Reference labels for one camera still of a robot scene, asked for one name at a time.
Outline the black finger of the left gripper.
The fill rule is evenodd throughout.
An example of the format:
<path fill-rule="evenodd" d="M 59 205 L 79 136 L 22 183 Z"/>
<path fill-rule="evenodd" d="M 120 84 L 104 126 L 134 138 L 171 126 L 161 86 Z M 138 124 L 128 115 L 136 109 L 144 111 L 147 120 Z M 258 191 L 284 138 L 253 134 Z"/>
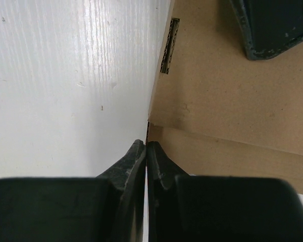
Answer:
<path fill-rule="evenodd" d="M 231 1 L 249 60 L 272 59 L 303 42 L 303 1 Z"/>

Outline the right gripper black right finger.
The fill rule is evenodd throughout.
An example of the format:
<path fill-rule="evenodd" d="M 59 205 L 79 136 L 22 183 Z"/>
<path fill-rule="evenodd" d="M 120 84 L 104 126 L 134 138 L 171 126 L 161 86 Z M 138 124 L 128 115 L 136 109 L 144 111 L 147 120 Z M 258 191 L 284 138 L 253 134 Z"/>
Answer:
<path fill-rule="evenodd" d="M 149 241 L 303 241 L 303 205 L 275 178 L 195 176 L 147 144 Z"/>

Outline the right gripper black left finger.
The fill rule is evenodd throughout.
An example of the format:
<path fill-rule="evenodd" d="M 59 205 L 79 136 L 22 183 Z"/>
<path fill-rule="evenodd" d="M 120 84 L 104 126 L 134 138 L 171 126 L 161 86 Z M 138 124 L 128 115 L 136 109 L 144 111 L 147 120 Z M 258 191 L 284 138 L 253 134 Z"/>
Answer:
<path fill-rule="evenodd" d="M 146 147 L 97 177 L 0 179 L 0 241 L 142 241 Z"/>

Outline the brown cardboard box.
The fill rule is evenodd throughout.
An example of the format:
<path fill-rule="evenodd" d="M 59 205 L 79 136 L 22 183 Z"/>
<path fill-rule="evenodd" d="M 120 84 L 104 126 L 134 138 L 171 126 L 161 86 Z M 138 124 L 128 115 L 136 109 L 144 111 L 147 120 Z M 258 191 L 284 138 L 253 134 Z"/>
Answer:
<path fill-rule="evenodd" d="M 190 174 L 275 177 L 303 194 L 303 42 L 250 61 L 229 1 L 172 1 L 168 16 L 180 23 L 148 140 Z"/>

